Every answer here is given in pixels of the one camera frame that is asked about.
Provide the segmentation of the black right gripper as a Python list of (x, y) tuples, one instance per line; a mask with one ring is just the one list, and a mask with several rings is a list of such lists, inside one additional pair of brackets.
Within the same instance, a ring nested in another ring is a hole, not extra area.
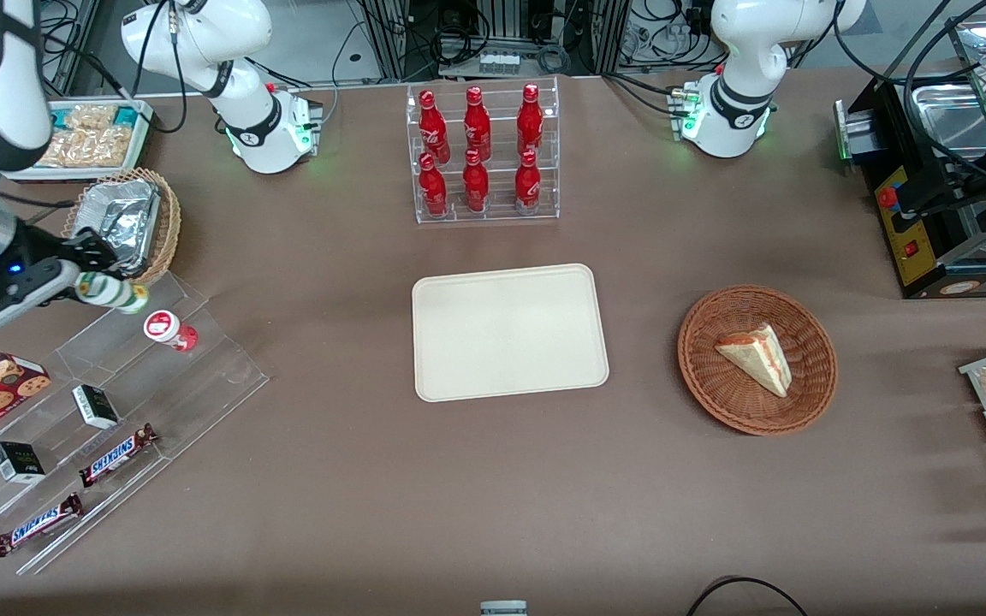
[[(62, 243), (43, 228), (16, 221), (13, 238), (0, 254), (0, 286), (50, 283), (65, 273), (66, 265), (62, 263), (67, 262), (77, 265), (83, 273), (101, 273), (121, 281), (127, 278), (112, 246), (98, 231), (82, 229)], [(91, 284), (77, 284), (67, 291), (67, 298), (90, 304), (91, 289)]]

